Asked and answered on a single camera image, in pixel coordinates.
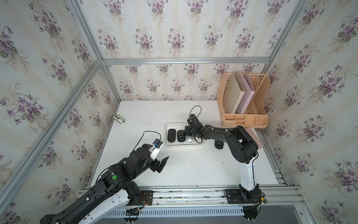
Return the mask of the silver mouse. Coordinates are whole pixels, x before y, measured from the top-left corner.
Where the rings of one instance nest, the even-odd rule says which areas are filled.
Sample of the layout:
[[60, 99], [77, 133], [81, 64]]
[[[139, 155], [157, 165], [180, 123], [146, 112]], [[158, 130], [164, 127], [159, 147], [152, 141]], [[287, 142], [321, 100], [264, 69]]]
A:
[[186, 136], [186, 141], [189, 143], [195, 142], [195, 137], [194, 136]]

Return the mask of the black Lecoo mouse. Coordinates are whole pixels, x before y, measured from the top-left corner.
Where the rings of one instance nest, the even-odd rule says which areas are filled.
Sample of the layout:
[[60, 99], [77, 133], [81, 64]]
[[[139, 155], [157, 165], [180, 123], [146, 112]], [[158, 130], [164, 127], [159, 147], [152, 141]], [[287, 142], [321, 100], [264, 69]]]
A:
[[177, 140], [178, 142], [185, 142], [186, 141], [186, 134], [184, 130], [177, 131]]

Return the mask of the white plastic storage box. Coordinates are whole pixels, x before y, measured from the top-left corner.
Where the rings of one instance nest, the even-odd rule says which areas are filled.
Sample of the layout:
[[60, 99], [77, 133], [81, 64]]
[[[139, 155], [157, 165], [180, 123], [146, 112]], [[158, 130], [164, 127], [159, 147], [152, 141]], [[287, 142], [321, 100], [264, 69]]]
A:
[[168, 147], [188, 147], [199, 146], [203, 142], [197, 140], [190, 134], [187, 123], [167, 123], [166, 124], [166, 145]]

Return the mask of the slim black mouse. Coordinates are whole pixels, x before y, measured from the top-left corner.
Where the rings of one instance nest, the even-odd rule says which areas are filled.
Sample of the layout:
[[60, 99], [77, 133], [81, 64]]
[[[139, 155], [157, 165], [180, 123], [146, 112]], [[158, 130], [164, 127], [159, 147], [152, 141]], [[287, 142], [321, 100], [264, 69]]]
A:
[[174, 143], [176, 141], [176, 130], [175, 129], [171, 128], [168, 130], [167, 141], [169, 143]]

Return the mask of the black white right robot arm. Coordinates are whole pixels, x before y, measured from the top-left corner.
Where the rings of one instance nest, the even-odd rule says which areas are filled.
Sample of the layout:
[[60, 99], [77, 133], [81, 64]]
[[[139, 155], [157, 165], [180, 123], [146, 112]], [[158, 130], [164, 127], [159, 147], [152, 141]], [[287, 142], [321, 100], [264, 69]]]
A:
[[239, 162], [241, 172], [240, 186], [250, 192], [256, 187], [254, 161], [258, 158], [258, 145], [242, 126], [220, 128], [212, 125], [187, 122], [190, 133], [202, 140], [222, 141], [228, 145], [233, 156]]

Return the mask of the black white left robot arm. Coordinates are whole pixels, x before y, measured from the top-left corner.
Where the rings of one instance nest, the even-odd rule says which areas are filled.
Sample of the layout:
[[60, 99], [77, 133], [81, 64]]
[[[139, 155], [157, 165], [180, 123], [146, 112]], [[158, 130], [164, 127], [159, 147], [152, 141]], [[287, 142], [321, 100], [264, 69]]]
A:
[[94, 224], [117, 208], [129, 204], [135, 206], [141, 199], [141, 191], [134, 180], [150, 169], [160, 173], [168, 158], [159, 161], [162, 141], [144, 144], [133, 150], [128, 157], [115, 163], [100, 175], [95, 184], [78, 200], [58, 214], [41, 218], [42, 224]]

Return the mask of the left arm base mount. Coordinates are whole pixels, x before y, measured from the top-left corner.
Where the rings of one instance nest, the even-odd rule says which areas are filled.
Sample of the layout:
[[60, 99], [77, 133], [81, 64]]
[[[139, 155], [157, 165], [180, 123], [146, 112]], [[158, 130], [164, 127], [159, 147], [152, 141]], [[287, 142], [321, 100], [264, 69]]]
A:
[[129, 203], [127, 206], [147, 206], [153, 204], [153, 194], [152, 190], [144, 190], [136, 193], [132, 193], [128, 196]]

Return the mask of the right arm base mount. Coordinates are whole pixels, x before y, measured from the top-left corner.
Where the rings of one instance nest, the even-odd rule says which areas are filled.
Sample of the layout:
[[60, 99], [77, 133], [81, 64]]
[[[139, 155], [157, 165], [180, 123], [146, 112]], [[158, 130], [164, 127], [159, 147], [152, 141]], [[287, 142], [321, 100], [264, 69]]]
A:
[[260, 204], [265, 194], [260, 189], [247, 191], [245, 189], [226, 189], [224, 196], [228, 204]]

